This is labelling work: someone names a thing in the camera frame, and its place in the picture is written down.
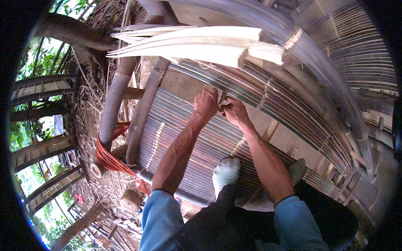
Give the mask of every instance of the white sock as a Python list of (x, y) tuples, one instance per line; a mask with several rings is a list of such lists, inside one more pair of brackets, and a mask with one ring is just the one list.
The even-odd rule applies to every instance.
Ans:
[(239, 178), (239, 171), (240, 160), (238, 158), (224, 159), (219, 162), (212, 175), (216, 198), (224, 186), (236, 183)]

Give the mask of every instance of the hand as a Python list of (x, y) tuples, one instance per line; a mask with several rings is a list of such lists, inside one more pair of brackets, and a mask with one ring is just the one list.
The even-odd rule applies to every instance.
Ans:
[(224, 112), (222, 116), (227, 117), (229, 122), (239, 127), (242, 131), (254, 127), (248, 118), (246, 107), (240, 100), (231, 97), (226, 97), (225, 100), (230, 104), (221, 105), (219, 111)]
[(204, 89), (194, 99), (194, 112), (191, 117), (197, 123), (205, 126), (218, 110), (218, 90), (216, 88)]

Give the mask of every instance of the black pants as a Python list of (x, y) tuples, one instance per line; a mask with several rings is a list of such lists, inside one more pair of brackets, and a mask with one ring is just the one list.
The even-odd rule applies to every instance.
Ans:
[[(310, 209), (330, 250), (343, 250), (353, 241), (358, 222), (353, 213), (301, 180), (296, 195)], [(254, 240), (279, 244), (274, 212), (235, 207), (236, 185), (227, 185), (215, 203), (201, 209), (178, 233), (182, 250), (255, 250)]]

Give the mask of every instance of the orange strap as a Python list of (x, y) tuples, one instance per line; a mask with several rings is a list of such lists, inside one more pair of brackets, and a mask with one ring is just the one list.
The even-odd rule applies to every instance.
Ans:
[[(113, 133), (113, 139), (115, 140), (118, 136), (122, 135), (130, 126), (130, 122), (118, 122), (115, 127), (115, 131)], [(98, 165), (103, 166), (106, 169), (112, 171), (122, 171), (128, 173), (132, 176), (135, 176), (133, 170), (130, 169), (129, 165), (123, 164), (121, 161), (115, 159), (102, 145), (98, 140), (96, 141), (96, 151), (95, 151), (95, 160)]]

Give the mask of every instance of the blue shirt sleeve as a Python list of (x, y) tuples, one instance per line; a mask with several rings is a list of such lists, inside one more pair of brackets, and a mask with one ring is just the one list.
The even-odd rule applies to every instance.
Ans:
[(292, 250), (328, 250), (304, 201), (292, 196), (275, 208), (275, 230), (282, 247)]
[(153, 191), (142, 211), (139, 250), (175, 250), (174, 234), (183, 226), (179, 203), (167, 192)]

